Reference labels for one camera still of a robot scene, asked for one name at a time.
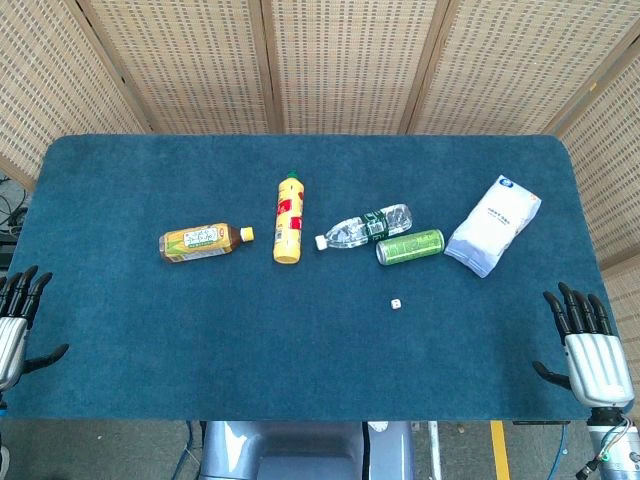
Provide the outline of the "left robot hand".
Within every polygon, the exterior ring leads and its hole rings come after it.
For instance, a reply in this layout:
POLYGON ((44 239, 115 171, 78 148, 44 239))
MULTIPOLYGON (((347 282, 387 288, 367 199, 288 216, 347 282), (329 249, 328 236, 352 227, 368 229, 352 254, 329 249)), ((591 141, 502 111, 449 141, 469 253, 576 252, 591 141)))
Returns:
POLYGON ((7 278, 1 277, 1 394, 13 388, 22 376, 47 368, 68 351, 61 344, 48 355, 27 359, 27 344, 42 293, 53 277, 46 272, 34 279, 38 266, 7 278))

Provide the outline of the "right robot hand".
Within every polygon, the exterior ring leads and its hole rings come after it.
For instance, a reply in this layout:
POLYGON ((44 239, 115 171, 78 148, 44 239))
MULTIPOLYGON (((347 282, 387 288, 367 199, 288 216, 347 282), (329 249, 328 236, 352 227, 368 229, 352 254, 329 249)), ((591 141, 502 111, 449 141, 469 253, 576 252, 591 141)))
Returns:
POLYGON ((542 362, 532 366, 546 382, 573 393, 589 408, 629 407, 634 387, 622 342, 615 334, 603 302, 558 284, 561 298, 545 291, 568 368, 566 375, 549 370, 542 362))

